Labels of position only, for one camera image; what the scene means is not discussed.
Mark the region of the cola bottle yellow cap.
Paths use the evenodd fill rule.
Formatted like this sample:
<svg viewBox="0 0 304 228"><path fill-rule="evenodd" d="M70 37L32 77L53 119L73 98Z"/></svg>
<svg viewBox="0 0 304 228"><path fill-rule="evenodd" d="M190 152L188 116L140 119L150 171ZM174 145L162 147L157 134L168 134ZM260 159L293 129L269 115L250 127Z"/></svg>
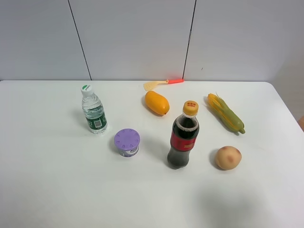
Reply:
<svg viewBox="0 0 304 228"><path fill-rule="evenodd" d="M200 126L196 118L199 105L188 100L184 103L182 114L173 122L170 151L167 155L169 165L174 169L185 167L190 159L190 151L193 149Z"/></svg>

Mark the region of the clear water bottle green label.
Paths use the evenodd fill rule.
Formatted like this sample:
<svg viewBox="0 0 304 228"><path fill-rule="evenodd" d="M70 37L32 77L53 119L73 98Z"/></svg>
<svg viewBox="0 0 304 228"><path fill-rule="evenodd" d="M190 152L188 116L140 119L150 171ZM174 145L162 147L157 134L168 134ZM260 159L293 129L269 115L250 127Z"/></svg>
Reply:
<svg viewBox="0 0 304 228"><path fill-rule="evenodd" d="M81 87L82 110L90 131L95 134L103 133L107 129L107 119L100 98L95 94L91 85Z"/></svg>

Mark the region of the corn cob with green husk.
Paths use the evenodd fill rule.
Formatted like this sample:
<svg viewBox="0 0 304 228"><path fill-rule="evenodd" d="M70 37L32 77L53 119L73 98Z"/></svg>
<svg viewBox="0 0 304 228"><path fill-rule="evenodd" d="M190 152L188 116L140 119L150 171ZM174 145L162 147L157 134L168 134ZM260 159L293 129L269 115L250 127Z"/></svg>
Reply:
<svg viewBox="0 0 304 228"><path fill-rule="evenodd" d="M245 125L242 120L229 108L226 102L217 94L208 94L207 108L233 133L245 134Z"/></svg>

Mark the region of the purple lidded round container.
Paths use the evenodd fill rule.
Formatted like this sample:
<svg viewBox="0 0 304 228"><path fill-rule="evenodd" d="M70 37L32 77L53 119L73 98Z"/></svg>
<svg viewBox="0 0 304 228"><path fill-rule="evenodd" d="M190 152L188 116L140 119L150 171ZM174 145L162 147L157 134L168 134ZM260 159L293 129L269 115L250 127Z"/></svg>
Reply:
<svg viewBox="0 0 304 228"><path fill-rule="evenodd" d="M139 150L140 135L134 129L122 129L114 136L114 144L121 156L132 157Z"/></svg>

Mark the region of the orange yellow mango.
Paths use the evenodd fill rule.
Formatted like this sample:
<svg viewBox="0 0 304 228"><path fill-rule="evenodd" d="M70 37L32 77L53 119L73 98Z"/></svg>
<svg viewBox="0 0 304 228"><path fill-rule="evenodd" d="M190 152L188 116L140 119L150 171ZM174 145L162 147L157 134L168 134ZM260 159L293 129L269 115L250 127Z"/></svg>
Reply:
<svg viewBox="0 0 304 228"><path fill-rule="evenodd" d="M170 109L168 100L154 91L148 91L144 100L147 107L158 115L166 115Z"/></svg>

